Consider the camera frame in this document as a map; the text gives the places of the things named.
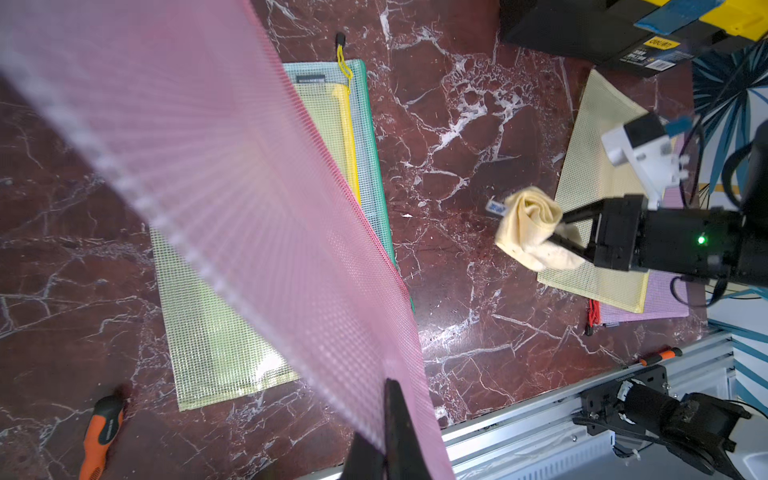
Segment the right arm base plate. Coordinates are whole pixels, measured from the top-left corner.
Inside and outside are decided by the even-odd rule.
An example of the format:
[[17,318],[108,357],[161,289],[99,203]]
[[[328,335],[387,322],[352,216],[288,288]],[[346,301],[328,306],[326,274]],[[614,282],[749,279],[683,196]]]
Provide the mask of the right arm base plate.
[[612,431],[633,438],[658,435],[661,411],[671,402],[667,372],[655,365],[633,375],[610,380],[580,394],[581,410],[573,415],[576,425],[590,435]]

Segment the yellow mesh document bag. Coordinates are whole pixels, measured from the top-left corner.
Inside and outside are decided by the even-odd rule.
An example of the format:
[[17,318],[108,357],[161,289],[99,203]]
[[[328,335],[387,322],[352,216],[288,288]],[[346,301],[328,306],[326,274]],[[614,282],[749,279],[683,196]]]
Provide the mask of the yellow mesh document bag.
[[[554,200],[565,211],[607,197],[642,194],[643,186],[629,165],[609,161],[601,136],[647,112],[597,71],[590,72],[565,155]],[[644,311],[649,275],[597,268],[585,263],[575,270],[544,270],[537,280],[631,313]]]

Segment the cream wiping cloth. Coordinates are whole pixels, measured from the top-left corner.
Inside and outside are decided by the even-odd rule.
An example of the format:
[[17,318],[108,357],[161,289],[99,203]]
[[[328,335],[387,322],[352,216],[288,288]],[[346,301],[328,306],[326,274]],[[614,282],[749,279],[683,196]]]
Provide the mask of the cream wiping cloth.
[[561,207],[541,189],[531,186],[503,201],[490,199],[486,210],[501,217],[496,246],[529,270],[575,270],[585,263],[577,254],[549,240],[557,234],[582,242],[578,229],[562,222]]

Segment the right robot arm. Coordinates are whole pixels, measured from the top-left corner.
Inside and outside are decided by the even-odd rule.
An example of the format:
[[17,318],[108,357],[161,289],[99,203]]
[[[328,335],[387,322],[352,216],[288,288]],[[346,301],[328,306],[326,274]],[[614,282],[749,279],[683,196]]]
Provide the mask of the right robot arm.
[[586,245],[553,234],[551,242],[593,265],[657,270],[686,279],[755,287],[767,284],[767,126],[734,152],[721,181],[733,209],[653,210],[643,195],[605,198],[563,216],[592,221]]

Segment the pink mesh document bag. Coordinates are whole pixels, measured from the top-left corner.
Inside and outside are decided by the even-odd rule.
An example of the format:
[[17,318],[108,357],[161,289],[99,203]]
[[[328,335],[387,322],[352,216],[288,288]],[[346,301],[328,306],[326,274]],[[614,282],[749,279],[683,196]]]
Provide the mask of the pink mesh document bag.
[[688,307],[674,299],[669,292],[671,273],[651,270],[647,283],[646,297],[641,313],[589,300],[586,334],[591,335],[600,325],[615,326],[623,322],[683,318]]

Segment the pink red-zip mesh bag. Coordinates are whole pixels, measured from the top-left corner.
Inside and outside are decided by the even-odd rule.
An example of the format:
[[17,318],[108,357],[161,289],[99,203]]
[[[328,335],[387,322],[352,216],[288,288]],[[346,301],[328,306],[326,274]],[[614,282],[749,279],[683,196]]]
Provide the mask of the pink red-zip mesh bag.
[[5,1],[1,70],[374,447],[453,469],[409,293],[247,1]]

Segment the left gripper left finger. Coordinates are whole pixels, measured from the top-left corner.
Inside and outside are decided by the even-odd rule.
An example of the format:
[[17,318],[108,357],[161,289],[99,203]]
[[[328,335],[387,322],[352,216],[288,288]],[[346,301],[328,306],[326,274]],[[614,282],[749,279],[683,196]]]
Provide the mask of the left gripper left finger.
[[384,455],[361,434],[353,437],[340,480],[383,480]]

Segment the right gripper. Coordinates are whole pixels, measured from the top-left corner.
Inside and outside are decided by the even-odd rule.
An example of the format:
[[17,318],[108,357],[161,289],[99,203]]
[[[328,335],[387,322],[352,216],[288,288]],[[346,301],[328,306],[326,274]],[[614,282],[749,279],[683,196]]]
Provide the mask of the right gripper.
[[575,224],[595,219],[597,227],[592,238],[584,240],[578,232],[553,233],[548,241],[596,267],[630,271],[647,204],[643,195],[626,195],[578,207],[565,212],[562,222]]

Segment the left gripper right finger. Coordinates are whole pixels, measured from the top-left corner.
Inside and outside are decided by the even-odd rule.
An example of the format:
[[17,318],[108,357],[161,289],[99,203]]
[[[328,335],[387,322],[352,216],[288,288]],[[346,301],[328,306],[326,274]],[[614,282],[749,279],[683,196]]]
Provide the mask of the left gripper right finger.
[[400,386],[387,379],[384,388],[385,473],[390,480],[431,480]]

